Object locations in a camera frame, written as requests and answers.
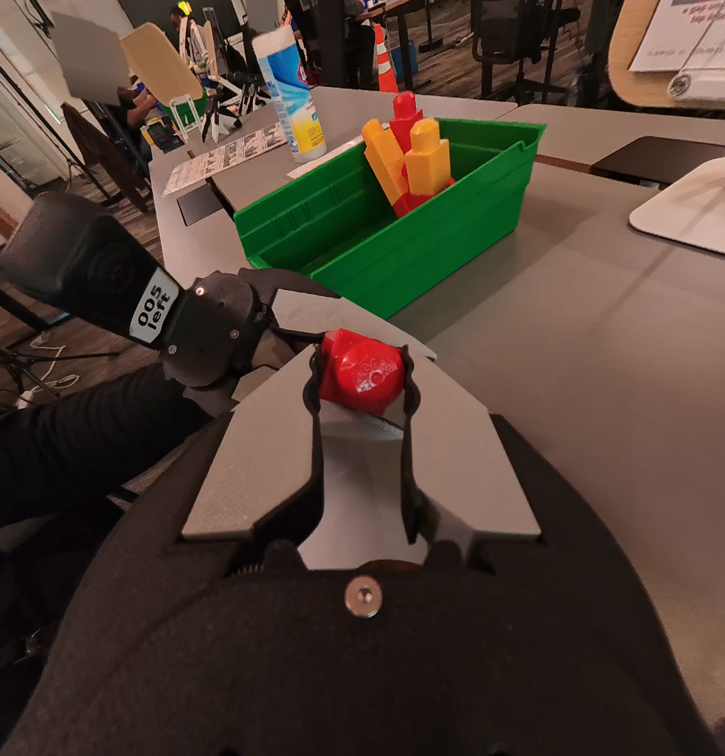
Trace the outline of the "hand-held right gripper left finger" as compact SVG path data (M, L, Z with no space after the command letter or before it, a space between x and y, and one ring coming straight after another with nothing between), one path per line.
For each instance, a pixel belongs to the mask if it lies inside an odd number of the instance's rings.
M320 524L320 350L306 348L232 413L185 522L189 541L303 543Z

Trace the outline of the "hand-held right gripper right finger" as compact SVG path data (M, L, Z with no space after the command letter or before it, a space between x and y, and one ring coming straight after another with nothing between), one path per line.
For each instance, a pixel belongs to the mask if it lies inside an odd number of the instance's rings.
M450 541L468 559L488 538L542 534L490 411L430 358L408 348L400 461L409 544Z

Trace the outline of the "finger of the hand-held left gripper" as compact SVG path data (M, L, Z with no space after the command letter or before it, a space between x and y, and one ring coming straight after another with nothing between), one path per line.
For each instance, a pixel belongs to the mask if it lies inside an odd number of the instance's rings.
M235 390L232 393L232 402L239 404L259 389L264 383L270 380L276 373L279 373L280 367L272 364L261 364L248 373L241 376L236 383Z
M431 361L436 360L436 353L414 336L343 297L278 289L272 312L278 329L295 337L320 335L322 338L342 328L397 348L408 346Z

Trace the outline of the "red mega block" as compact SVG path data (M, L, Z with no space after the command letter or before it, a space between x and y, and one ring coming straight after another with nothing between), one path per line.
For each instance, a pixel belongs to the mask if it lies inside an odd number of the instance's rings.
M383 416L405 383L401 348L339 328L321 343L321 400Z
M412 149L411 131L414 125L423 119L423 109L417 108L413 91L403 91L397 94L393 101L393 116L389 121L389 129L404 154Z
M405 192L392 205L397 219L402 219L418 207L432 200L435 196L436 194L413 194L409 191Z

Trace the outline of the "yellow mega block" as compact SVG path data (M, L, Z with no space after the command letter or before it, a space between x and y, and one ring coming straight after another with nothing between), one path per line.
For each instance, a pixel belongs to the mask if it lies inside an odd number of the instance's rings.
M452 184L449 141L441 137L433 118L418 120L410 132L411 148L405 154L409 193L432 197Z
M403 201L409 193L409 184L403 174L404 157L400 157L387 165L380 156L369 150L365 151L365 157L395 213L397 215L406 213L406 210L403 209Z
M394 133L385 128L378 119L370 119L362 127L361 136L366 146L365 157L374 170L385 170L399 166L401 170L404 154Z

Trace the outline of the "person's left forearm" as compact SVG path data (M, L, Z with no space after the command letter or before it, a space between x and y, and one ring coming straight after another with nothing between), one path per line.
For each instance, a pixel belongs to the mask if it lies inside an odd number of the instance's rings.
M212 416L162 365L0 416L0 528L96 503Z

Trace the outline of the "green plastic bin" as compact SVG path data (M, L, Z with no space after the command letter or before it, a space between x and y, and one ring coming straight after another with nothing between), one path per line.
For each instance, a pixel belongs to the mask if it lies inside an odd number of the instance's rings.
M388 318L513 232L545 124L438 119L455 183L401 219L364 144L237 210L254 269L286 269Z

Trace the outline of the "black flat panel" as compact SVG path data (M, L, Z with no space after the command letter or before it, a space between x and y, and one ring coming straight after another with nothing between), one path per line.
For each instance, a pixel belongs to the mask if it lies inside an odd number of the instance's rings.
M187 228L220 211L224 211L230 219L234 213L232 204L212 177L207 178L201 186L180 195L177 204Z

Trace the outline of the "printed paper sheet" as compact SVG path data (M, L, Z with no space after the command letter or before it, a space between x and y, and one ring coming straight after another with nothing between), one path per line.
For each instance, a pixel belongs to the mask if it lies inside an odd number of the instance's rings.
M285 145L287 141L279 122L265 126L177 165L172 170L161 195L175 194Z

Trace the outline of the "blue white wipes canister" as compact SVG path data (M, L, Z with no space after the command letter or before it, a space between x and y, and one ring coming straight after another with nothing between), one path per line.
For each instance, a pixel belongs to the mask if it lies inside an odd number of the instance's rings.
M258 35L253 49L295 161L320 158L326 140L292 28L279 26Z

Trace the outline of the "orange traffic cone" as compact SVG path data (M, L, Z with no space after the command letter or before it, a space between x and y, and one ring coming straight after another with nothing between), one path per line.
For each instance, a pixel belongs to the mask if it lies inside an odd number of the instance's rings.
M399 86L396 80L396 71L387 45L387 37L381 24L376 23L375 52L377 63L377 84L379 91L388 94L399 94Z

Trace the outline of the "black office chair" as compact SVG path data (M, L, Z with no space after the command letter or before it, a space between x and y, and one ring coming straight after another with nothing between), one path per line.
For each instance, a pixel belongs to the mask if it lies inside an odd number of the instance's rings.
M539 94L567 96L570 88L551 82L557 39L564 26L579 22L577 7L562 1L472 1L471 53L481 66L481 99L528 104ZM517 64L513 81L493 89L493 71Z

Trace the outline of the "wooden document stand white base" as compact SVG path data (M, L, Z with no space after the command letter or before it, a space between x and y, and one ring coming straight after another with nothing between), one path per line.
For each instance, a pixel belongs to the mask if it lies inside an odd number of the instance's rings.
M631 72L657 1L625 1L608 52L610 83L637 107L725 111L725 70ZM711 159L633 211L633 229L725 256L725 158Z

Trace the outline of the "laminated instruction sheet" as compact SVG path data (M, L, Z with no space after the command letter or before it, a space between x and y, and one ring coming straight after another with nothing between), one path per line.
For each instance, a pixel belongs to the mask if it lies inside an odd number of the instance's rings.
M725 1L660 1L631 72L725 70Z

